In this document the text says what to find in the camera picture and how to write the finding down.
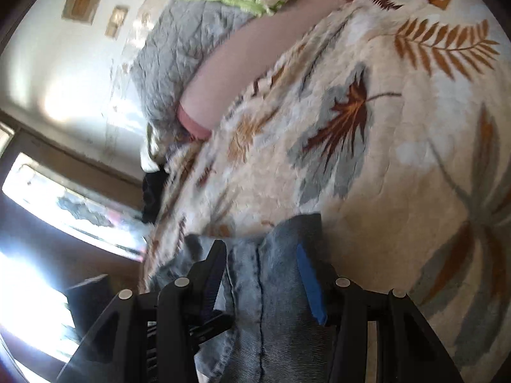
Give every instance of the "denim fabric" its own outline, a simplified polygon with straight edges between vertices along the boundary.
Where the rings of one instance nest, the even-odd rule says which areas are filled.
[[[293,217],[263,237],[223,240],[227,269],[216,308],[235,321],[201,345],[198,370],[222,383],[325,382],[335,329],[312,317],[296,263],[298,244],[314,246],[326,260],[321,216]],[[154,276],[154,289],[186,275],[213,241],[188,236],[183,250]]]

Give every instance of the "metal screw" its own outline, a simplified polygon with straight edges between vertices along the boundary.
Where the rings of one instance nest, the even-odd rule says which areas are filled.
[[[186,276],[182,276],[181,278],[177,278],[174,281],[174,285],[179,286],[180,288],[184,288],[185,286],[188,286],[190,283],[190,279],[186,278]]]
[[[130,289],[123,289],[119,292],[120,299],[130,299],[133,296],[133,291]]]
[[[406,296],[406,292],[404,292],[402,289],[394,288],[392,290],[392,295],[394,295],[396,298],[404,298]]]
[[[340,277],[335,280],[335,284],[340,288],[348,288],[351,285],[351,281],[348,278]]]

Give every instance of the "floral bedspread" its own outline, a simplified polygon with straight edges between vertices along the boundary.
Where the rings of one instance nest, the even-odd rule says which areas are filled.
[[[142,288],[188,233],[319,211],[339,274],[407,290],[465,381],[490,381],[511,350],[510,59],[481,0],[331,13],[168,163]]]

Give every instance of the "window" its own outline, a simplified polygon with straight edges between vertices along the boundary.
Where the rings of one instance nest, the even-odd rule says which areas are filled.
[[[23,261],[0,253],[0,323],[32,347],[67,363],[78,348],[65,295]]]
[[[2,187],[11,200],[77,239],[142,261],[148,227],[140,212],[107,199],[20,154]]]
[[[4,152],[13,135],[14,131],[7,125],[0,122],[0,157],[2,156],[2,153]]]

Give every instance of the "wall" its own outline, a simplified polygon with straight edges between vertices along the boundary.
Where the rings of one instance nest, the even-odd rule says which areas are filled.
[[[78,154],[138,179],[145,122],[133,88],[123,113],[109,108],[112,80],[144,0],[101,0],[92,25],[61,18],[66,0],[38,0],[0,56],[0,109]],[[116,5],[130,11],[106,37]]]

